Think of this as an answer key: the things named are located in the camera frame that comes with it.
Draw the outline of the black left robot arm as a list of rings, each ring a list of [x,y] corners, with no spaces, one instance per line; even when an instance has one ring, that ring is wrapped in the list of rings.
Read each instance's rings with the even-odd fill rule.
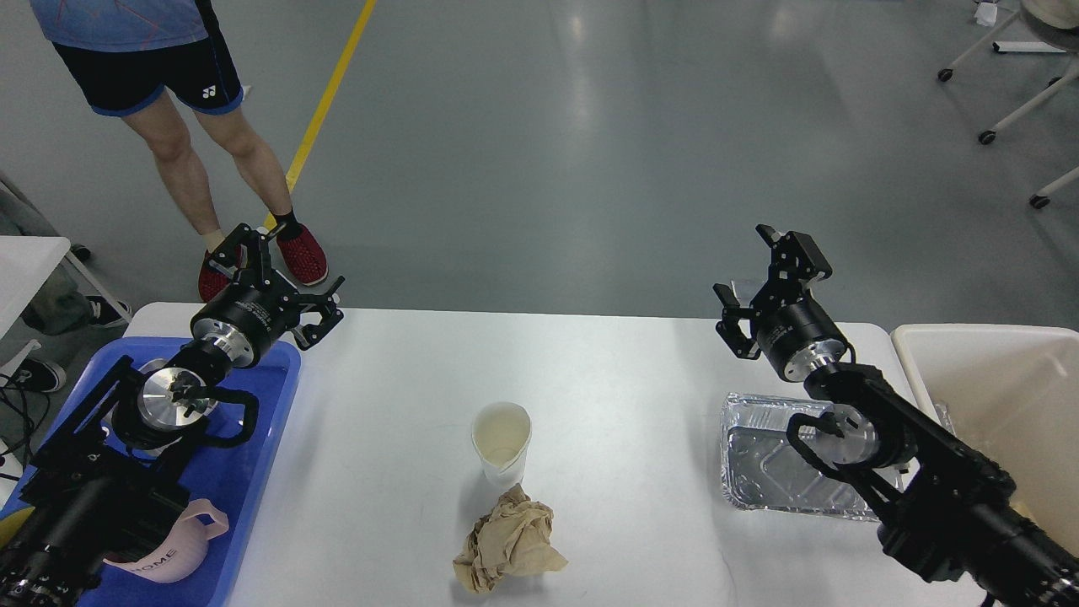
[[[267,232],[240,224],[208,265],[226,276],[164,361],[117,357],[30,459],[17,499],[30,506],[3,543],[4,606],[73,606],[100,585],[105,558],[135,561],[166,541],[191,499],[185,470],[206,449],[257,434],[259,397],[229,388],[286,334],[308,350],[343,318],[334,293],[301,293],[274,270]]]

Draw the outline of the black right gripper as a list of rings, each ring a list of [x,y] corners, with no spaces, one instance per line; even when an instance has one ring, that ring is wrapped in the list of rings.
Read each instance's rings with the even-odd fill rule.
[[[762,351],[781,380],[801,383],[851,349],[812,298],[812,285],[828,280],[833,266],[809,234],[768,224],[759,224],[756,232],[770,249],[767,280],[751,307],[741,306],[730,285],[713,285],[722,307],[716,332],[740,360],[759,360]],[[743,321],[751,321],[753,335],[745,335]]]

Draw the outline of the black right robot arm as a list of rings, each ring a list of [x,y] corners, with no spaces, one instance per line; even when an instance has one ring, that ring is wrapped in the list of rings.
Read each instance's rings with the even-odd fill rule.
[[[880,369],[856,360],[812,299],[812,285],[833,273],[812,237],[755,230],[770,250],[767,279],[748,304],[714,284],[716,331],[736,357],[765,357],[780,380],[827,403],[816,417],[795,412],[787,442],[866,501],[883,553],[925,583],[969,575],[984,604],[1075,606],[1076,557],[1011,508],[1012,475],[894,392]]]

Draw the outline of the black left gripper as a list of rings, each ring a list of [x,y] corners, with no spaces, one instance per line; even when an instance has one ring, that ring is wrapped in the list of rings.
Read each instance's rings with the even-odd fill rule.
[[[298,293],[290,282],[273,284],[269,243],[279,230],[240,223],[205,261],[206,270],[230,285],[193,316],[191,333],[223,350],[233,368],[257,365],[290,330],[293,346],[308,351],[343,319],[336,292],[345,277],[336,277],[324,293]]]

